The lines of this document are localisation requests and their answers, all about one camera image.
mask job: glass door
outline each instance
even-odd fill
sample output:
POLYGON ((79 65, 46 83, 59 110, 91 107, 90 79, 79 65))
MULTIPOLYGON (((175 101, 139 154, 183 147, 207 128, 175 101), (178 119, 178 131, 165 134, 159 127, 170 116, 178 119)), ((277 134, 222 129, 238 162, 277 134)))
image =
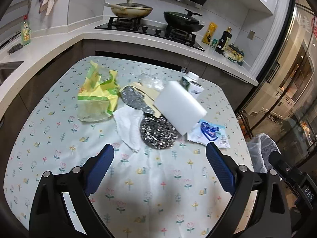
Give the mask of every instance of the glass door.
POLYGON ((285 42, 266 81, 241 112, 248 141, 269 135, 296 165, 309 155, 317 135, 317 24, 305 0, 296 0, 285 42))

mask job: yellow bottle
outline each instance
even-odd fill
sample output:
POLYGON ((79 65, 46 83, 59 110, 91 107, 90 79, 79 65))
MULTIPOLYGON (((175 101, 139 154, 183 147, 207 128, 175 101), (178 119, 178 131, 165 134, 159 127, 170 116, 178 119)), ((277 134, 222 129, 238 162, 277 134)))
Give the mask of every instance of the yellow bottle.
POLYGON ((202 39, 203 43, 205 43, 207 45, 210 44, 211 38, 212 38, 213 34, 215 33, 215 30, 216 30, 217 27, 218 26, 215 23, 213 23, 213 22, 211 22, 209 24, 208 30, 207 30, 205 36, 202 39))

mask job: gas stove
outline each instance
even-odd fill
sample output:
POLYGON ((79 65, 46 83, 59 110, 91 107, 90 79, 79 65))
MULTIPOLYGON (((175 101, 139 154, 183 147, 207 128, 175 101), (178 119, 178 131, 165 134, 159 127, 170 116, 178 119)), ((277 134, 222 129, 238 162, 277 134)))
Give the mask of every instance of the gas stove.
POLYGON ((110 17, 109 22, 102 24, 95 29, 109 29, 109 30, 120 30, 127 32, 141 33, 149 36, 160 37, 180 44, 187 45, 189 47, 196 48, 201 51, 205 51, 197 42, 196 35, 190 32, 185 32, 170 25, 166 28, 157 28, 151 25, 141 24, 140 19, 127 19, 119 17, 110 17))

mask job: frying pan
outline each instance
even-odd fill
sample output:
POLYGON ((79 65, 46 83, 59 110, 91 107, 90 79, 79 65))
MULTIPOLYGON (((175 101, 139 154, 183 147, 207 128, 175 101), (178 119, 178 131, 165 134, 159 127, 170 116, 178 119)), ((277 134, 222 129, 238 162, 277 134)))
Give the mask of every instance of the frying pan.
POLYGON ((201 20, 197 20, 192 15, 202 16, 199 13, 187 10, 187 14, 180 12, 164 12, 164 19, 168 25, 187 32, 197 32, 201 30, 205 23, 201 20))
POLYGON ((140 3, 133 3, 133 0, 126 0, 126 3, 110 4, 105 3, 106 6, 111 7, 114 15, 120 18, 139 18, 142 19, 149 15, 153 10, 149 7, 140 3))

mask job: metal screw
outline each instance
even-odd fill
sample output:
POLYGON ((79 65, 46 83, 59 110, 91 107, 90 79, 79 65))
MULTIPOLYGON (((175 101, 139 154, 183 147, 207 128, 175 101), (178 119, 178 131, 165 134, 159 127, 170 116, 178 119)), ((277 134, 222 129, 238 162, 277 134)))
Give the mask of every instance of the metal screw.
POLYGON ((73 168, 72 171, 73 171, 74 174, 79 173, 80 172, 80 167, 76 166, 76 167, 73 168))
POLYGON ((43 176, 44 176, 44 177, 49 177, 49 176, 50 176, 50 174, 51 174, 51 172, 50 172, 50 171, 46 171, 46 172, 44 172, 43 176))
POLYGON ((239 166, 239 170, 242 171, 242 172, 246 172, 248 170, 248 168, 244 165, 240 165, 239 166))
POLYGON ((277 175, 277 172, 276 172, 274 169, 271 169, 271 170, 270 170, 270 174, 273 175, 273 176, 275 176, 275 175, 277 175))

